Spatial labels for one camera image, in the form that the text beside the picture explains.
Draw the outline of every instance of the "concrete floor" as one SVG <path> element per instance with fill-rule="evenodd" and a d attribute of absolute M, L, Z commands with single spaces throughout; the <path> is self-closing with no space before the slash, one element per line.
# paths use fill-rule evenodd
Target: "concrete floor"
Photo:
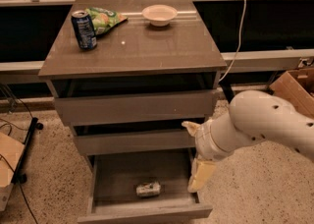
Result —
<path fill-rule="evenodd" d="M 29 205 L 40 224 L 76 223 L 86 212 L 91 173 L 53 106 L 36 101 L 28 106 L 44 125 L 35 133 L 25 164 L 28 181 L 23 188 Z M 214 117 L 227 106 L 220 100 Z M 23 128 L 30 120 L 23 111 L 1 113 L 0 118 Z M 12 137 L 24 140 L 25 134 L 13 129 Z M 314 165 L 298 153 L 266 141 L 219 162 L 200 197 L 213 206 L 209 218 L 181 224 L 310 224 L 314 219 Z M 0 213 L 0 223 L 34 223 L 18 186 L 13 188 L 6 211 Z"/>

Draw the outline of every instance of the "wooden cabinet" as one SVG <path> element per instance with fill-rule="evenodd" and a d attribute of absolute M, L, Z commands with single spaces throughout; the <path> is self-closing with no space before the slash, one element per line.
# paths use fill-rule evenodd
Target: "wooden cabinet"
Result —
<path fill-rule="evenodd" d="M 153 4 L 179 15 L 163 28 L 141 16 Z M 71 12 L 89 6 L 116 10 L 127 22 L 99 37 L 97 47 L 75 44 Z M 211 206 L 187 191 L 194 141 L 182 121 L 213 114 L 225 67 L 190 0 L 77 2 L 39 76 L 55 96 L 78 152 L 93 173 L 86 216 L 79 223 L 158 223 L 207 217 Z M 161 194 L 140 198 L 136 185 L 158 181 Z"/>

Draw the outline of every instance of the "bowl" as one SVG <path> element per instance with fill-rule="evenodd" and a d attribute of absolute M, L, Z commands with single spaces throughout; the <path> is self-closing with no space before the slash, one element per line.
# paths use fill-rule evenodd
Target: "bowl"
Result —
<path fill-rule="evenodd" d="M 153 5 L 142 11 L 144 18 L 156 27 L 166 26 L 177 15 L 177 10 L 165 5 Z"/>

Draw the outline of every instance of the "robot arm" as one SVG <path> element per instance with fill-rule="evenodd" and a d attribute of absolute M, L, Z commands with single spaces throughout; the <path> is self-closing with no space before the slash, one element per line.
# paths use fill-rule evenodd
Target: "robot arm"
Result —
<path fill-rule="evenodd" d="M 183 122 L 195 137 L 198 155 L 192 165 L 188 190 L 200 190 L 220 161 L 241 147 L 272 140 L 294 148 L 314 161 L 314 119 L 295 111 L 287 101 L 261 91 L 235 96 L 229 112 L 197 125 Z"/>

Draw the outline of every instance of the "can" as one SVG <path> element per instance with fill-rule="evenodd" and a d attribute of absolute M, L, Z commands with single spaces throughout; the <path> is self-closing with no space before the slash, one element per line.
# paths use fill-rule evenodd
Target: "can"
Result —
<path fill-rule="evenodd" d="M 93 49 L 97 45 L 91 17 L 85 10 L 72 12 L 71 22 L 81 49 Z"/>

